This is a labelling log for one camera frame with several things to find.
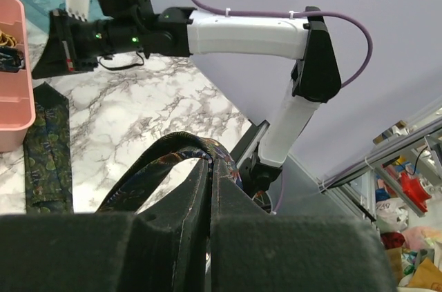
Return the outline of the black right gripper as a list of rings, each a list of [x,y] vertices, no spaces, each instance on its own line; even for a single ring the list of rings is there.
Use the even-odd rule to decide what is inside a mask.
[[[97,58],[123,52],[170,52],[173,36],[157,29],[151,0],[98,0],[104,19],[80,21],[65,10],[51,10],[44,50],[33,79],[89,71]]]

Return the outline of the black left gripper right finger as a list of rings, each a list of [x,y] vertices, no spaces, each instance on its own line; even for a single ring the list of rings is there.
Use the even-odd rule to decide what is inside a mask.
[[[217,159],[211,184],[211,290],[272,291],[270,217]]]

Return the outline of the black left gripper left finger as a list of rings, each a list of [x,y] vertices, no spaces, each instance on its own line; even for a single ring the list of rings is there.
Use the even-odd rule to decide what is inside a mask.
[[[208,162],[159,202],[137,215],[134,291],[203,291],[209,232]]]

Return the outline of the dark floral patterned necktie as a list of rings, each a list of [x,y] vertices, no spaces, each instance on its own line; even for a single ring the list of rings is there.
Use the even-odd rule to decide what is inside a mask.
[[[72,213],[73,177],[70,158],[69,100],[47,83],[34,89],[36,120],[23,142],[27,213]],[[188,159],[227,166],[230,180],[243,187],[236,162],[211,138],[174,132],[154,142],[105,196],[98,212],[135,212],[153,194],[172,168]]]

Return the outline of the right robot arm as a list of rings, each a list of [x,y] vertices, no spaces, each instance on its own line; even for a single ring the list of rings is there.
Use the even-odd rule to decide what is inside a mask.
[[[191,0],[151,0],[153,9],[162,12],[166,7],[191,6]],[[299,12],[305,6],[318,6],[325,10],[319,0],[198,0],[211,7],[232,10],[265,12]],[[282,94],[289,81],[289,71],[295,62],[282,57],[264,55],[238,55],[216,53],[196,55],[191,58],[217,88],[246,117],[258,123],[273,117],[273,110],[280,105]],[[319,117],[314,117],[291,148],[291,153],[313,176],[326,177],[332,163],[327,163],[327,151],[320,140],[324,136],[314,135],[319,131]]]

